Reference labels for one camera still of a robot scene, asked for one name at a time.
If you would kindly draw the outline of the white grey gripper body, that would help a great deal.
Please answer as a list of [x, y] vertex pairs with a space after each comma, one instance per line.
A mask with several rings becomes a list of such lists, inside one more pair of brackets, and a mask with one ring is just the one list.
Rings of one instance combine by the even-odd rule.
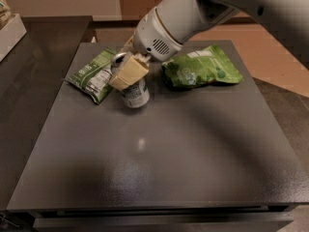
[[137, 52], [164, 62], [180, 52], [194, 35], [238, 12], [214, 0], [162, 0], [139, 21], [133, 45]]

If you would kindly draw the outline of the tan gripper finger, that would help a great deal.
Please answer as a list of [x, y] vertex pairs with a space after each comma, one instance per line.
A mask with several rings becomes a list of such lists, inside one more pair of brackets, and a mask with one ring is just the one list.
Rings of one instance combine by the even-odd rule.
[[149, 72], [150, 57], [140, 53], [127, 53], [112, 69], [109, 85], [123, 91]]
[[134, 51], [133, 37], [130, 37], [124, 44], [123, 52], [133, 52], [133, 51]]

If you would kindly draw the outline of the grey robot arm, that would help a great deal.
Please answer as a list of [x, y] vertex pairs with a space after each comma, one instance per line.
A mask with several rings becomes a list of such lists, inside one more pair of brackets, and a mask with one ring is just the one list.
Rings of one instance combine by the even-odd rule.
[[194, 35], [244, 12], [309, 68], [309, 0], [162, 0], [138, 23], [121, 55], [164, 62]]

